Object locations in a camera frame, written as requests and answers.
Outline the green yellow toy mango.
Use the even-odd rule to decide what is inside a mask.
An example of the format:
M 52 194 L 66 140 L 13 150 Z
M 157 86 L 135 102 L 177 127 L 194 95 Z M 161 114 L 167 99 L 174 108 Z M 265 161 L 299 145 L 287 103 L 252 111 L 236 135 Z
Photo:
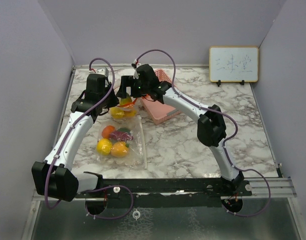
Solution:
M 132 98 L 130 96 L 127 96 L 126 98 L 121 98 L 119 101 L 120 106 L 128 106 L 133 102 Z

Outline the yellow orange toy pepper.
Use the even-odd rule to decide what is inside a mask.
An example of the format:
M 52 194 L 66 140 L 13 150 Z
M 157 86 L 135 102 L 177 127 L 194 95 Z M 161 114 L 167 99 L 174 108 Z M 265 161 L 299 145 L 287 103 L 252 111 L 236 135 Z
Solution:
M 124 112 L 124 116 L 126 118 L 132 118 L 132 117 L 135 117 L 137 115 L 137 110 L 135 109 L 132 109 L 131 111 L 125 111 Z

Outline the yellow toy fruit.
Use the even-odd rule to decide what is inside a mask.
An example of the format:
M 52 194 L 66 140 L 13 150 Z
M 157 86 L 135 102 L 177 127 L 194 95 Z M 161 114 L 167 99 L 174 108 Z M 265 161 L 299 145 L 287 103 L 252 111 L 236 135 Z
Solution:
M 110 109 L 110 115 L 114 119 L 122 119 L 125 117 L 125 111 L 120 109 L 119 107 L 112 107 Z

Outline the pink plastic basket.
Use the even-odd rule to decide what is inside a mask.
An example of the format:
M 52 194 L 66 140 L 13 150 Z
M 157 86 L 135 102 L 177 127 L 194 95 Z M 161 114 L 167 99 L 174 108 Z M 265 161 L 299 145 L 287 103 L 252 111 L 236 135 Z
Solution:
M 155 79 L 157 78 L 159 82 L 167 82 L 169 84 L 172 83 L 171 78 L 163 69 L 149 70 L 148 74 L 152 75 L 153 72 L 156 75 Z M 153 101 L 150 96 L 141 98 L 140 101 L 155 125 L 161 124 L 180 113 L 176 108 L 170 105 L 162 104 L 158 100 Z

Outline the green toy lime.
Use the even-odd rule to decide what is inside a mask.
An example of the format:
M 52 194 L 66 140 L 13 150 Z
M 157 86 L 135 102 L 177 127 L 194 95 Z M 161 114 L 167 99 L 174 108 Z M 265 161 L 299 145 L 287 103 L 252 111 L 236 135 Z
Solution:
M 127 127 L 121 127 L 118 129 L 119 132 L 130 133 L 131 130 Z

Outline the purple toy sweet potato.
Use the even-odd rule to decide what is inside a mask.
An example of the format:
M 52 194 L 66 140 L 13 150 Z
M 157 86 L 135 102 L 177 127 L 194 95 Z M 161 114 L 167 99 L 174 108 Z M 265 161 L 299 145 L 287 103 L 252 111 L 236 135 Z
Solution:
M 130 132 L 124 131 L 113 131 L 109 134 L 109 139 L 117 142 L 129 142 L 134 139 L 133 135 Z

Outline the clear zip top bag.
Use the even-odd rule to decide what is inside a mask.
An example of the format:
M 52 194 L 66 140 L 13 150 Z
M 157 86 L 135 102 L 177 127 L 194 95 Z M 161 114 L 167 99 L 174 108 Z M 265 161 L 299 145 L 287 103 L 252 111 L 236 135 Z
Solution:
M 95 146 L 97 160 L 110 167 L 147 168 L 144 131 L 139 116 L 104 121 Z

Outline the yellow toy lemon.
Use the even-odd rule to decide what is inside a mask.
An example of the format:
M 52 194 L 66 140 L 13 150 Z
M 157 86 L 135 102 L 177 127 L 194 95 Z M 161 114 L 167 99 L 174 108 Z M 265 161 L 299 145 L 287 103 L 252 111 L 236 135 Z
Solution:
M 96 152 L 100 155 L 107 156 L 111 153 L 113 144 L 107 138 L 102 138 L 98 141 L 96 145 Z

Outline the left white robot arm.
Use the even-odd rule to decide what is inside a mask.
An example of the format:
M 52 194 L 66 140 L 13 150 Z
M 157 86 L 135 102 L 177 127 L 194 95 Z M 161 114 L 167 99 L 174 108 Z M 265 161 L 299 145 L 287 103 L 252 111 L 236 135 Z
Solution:
M 67 125 L 56 145 L 42 162 L 36 161 L 31 168 L 39 195 L 70 202 L 81 192 L 87 191 L 94 198 L 103 193 L 104 186 L 98 181 L 98 174 L 74 175 L 72 168 L 78 149 L 97 117 L 104 109 L 118 103 L 107 69 L 91 72 L 86 79 L 86 89 L 71 105 Z

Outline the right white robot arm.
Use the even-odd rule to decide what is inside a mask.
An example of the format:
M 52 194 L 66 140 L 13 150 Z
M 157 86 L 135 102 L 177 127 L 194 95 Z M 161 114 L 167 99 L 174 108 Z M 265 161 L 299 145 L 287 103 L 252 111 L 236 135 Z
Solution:
M 225 147 L 227 134 L 224 113 L 217 105 L 203 105 L 180 92 L 173 82 L 159 81 L 155 71 L 148 64 L 135 68 L 133 75 L 121 77 L 117 96 L 124 99 L 128 87 L 132 97 L 149 95 L 153 101 L 171 106 L 195 121 L 198 140 L 210 148 L 219 166 L 223 191 L 229 196 L 240 191 L 244 176 L 235 166 L 231 153 Z

